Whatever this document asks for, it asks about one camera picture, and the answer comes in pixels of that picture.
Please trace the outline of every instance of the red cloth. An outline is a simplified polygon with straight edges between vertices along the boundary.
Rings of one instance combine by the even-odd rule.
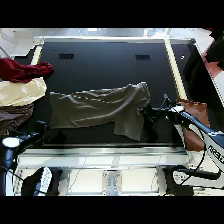
[[[53,68],[47,62],[37,65],[20,65],[10,58],[0,59],[0,78],[10,82],[30,82],[34,78],[49,75]]]

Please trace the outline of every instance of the folded cloth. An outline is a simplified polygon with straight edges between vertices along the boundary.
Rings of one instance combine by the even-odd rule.
[[[199,103],[188,101],[184,99],[177,99],[177,104],[184,106],[184,109],[194,115],[198,120],[210,127],[208,121],[208,111],[207,111],[207,104],[206,103]],[[188,151],[202,151],[204,150],[204,142],[191,130],[187,130],[185,127],[182,127],[184,141],[185,141],[185,148]]]
[[[47,90],[43,78],[28,83],[0,82],[0,107],[24,106],[43,97]]]
[[[0,78],[4,81],[27,83],[34,78],[49,75],[52,70],[52,66],[47,62],[37,65],[20,65],[10,58],[0,59]]]
[[[144,118],[139,108],[149,102],[145,82],[123,88],[73,94],[50,93],[51,128],[79,128],[115,122],[114,133],[140,141]]]
[[[17,128],[33,114],[34,105],[0,107],[0,135]]]

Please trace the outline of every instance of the gray cloth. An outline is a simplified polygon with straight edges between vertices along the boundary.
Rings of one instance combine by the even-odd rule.
[[[144,118],[139,108],[149,102],[145,82],[123,88],[73,94],[50,93],[51,128],[79,128],[115,122],[114,134],[140,141]]]

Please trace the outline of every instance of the brown object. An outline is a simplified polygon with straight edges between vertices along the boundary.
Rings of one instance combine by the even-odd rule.
[[[34,105],[0,107],[0,135],[17,128],[33,114]]]
[[[203,123],[207,127],[210,127],[206,103],[177,99],[177,104],[184,106],[185,110],[188,113],[194,115],[201,123]],[[182,130],[186,150],[197,152],[204,150],[203,141],[193,131],[187,130],[185,127],[182,127]]]

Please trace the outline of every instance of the yellow strip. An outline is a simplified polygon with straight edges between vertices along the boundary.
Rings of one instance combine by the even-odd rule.
[[[42,47],[40,47],[40,46],[36,47],[31,65],[36,65],[38,63],[38,61],[40,59],[41,50],[42,50]]]
[[[169,39],[164,39],[164,41],[165,41],[165,46],[166,46],[168,59],[170,61],[170,66],[171,66],[171,69],[172,69],[172,72],[173,72],[174,81],[175,81],[175,84],[176,84],[176,87],[177,87],[178,95],[181,99],[187,100],[187,95],[186,95],[186,92],[185,92],[185,89],[184,89],[184,85],[183,85],[183,82],[182,82],[182,79],[181,79],[181,76],[180,76],[180,72],[179,72],[176,60],[175,60],[175,55],[173,53],[173,49],[172,49],[170,40]]]

